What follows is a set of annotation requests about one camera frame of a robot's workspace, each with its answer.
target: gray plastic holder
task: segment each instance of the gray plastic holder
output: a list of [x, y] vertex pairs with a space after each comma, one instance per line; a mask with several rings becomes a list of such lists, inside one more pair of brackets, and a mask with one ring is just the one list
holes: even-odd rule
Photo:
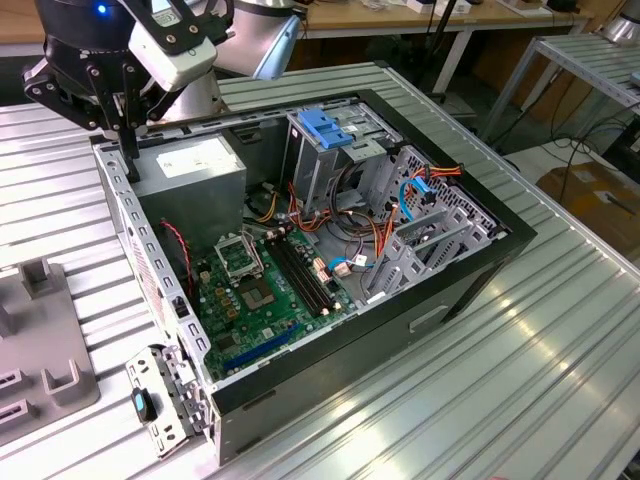
[[100, 398], [62, 267], [0, 278], [0, 446]]

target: slotted aluminum surface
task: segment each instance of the slotted aluminum surface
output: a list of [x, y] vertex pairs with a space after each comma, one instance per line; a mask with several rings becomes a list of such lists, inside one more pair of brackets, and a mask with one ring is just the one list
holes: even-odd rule
[[640, 46], [621, 47], [597, 34], [545, 37], [536, 49], [616, 102], [640, 111], [640, 88], [631, 83], [640, 72]]
[[640, 446], [633, 267], [392, 70], [222, 85], [234, 110], [357, 88], [464, 162], [538, 236], [455, 321], [217, 472], [201, 441], [160, 463], [130, 404], [124, 362], [159, 338], [86, 132], [39, 106], [0, 109], [0, 268], [39, 255], [64, 265], [102, 393], [0, 448], [0, 478], [616, 477]]

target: red cable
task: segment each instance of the red cable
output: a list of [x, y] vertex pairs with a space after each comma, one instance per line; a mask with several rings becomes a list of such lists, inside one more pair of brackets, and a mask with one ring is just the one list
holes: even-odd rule
[[163, 227], [167, 227], [169, 230], [171, 230], [173, 234], [176, 236], [176, 238], [178, 239], [180, 246], [182, 247], [182, 253], [184, 253], [184, 259], [187, 262], [187, 282], [189, 283], [189, 297], [191, 297], [191, 295], [193, 294], [193, 280], [191, 279], [191, 258], [189, 257], [189, 251], [187, 250], [187, 244], [182, 238], [182, 235], [180, 234], [178, 229], [173, 225], [171, 225], [169, 222], [167, 222], [166, 220], [163, 220], [160, 222], [160, 225], [162, 225]]

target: ram slot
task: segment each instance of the ram slot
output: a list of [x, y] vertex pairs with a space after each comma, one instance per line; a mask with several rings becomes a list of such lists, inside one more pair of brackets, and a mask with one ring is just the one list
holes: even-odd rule
[[286, 239], [273, 240], [266, 243], [267, 252], [278, 264], [291, 288], [307, 306], [314, 317], [322, 314], [323, 309], [331, 307], [329, 295], [323, 290], [320, 282], [311, 275], [298, 253]]

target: table leg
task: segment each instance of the table leg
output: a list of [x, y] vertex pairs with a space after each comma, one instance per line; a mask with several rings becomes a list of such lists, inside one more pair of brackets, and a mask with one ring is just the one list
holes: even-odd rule
[[440, 71], [436, 85], [433, 87], [434, 93], [443, 93], [447, 90], [451, 77], [453, 77], [458, 63], [460, 63], [460, 58], [462, 58], [462, 54], [467, 48], [472, 33], [473, 30], [470, 28], [466, 28], [457, 33], [449, 55], [447, 55], [447, 60], [444, 62], [444, 66]]
[[480, 131], [480, 139], [482, 139], [483, 141], [486, 142], [489, 139], [489, 135], [491, 135], [491, 132], [493, 132], [493, 128], [496, 126], [496, 123], [502, 115], [502, 112], [504, 112], [504, 109], [509, 103], [509, 100], [511, 100], [514, 93], [516, 92], [516, 88], [518, 87], [518, 85], [520, 85], [520, 82], [522, 81], [525, 73], [527, 73], [529, 65], [531, 64], [531, 61], [537, 53], [537, 43], [537, 39], [534, 38], [533, 40], [531, 40], [531, 43], [529, 43], [529, 46], [524, 52], [524, 55], [522, 55], [522, 58], [518, 62], [518, 65], [516, 65], [515, 70], [511, 74], [511, 78], [509, 78], [509, 81], [502, 89], [502, 92], [496, 100], [496, 103], [493, 105], [491, 112], [489, 112], [489, 117], [485, 122], [484, 128]]
[[[584, 29], [586, 24], [587, 24], [586, 20], [579, 20], [573, 27], [571, 27], [571, 30], [569, 30], [568, 35], [577, 35], [577, 34], [579, 34], [580, 32], [582, 32], [582, 30]], [[538, 97], [542, 93], [542, 90], [544, 90], [544, 87], [547, 86], [547, 84], [549, 83], [551, 78], [555, 75], [555, 73], [558, 70], [559, 70], [559, 68], [558, 68], [558, 66], [556, 64], [554, 64], [553, 62], [549, 63], [549, 65], [545, 69], [544, 73], [540, 76], [540, 78], [536, 82], [535, 87], [533, 87], [533, 90], [531, 90], [531, 93], [529, 94], [527, 99], [522, 104], [521, 110], [523, 112], [527, 108], [529, 108], [533, 102], [535, 102], [538, 99]]]

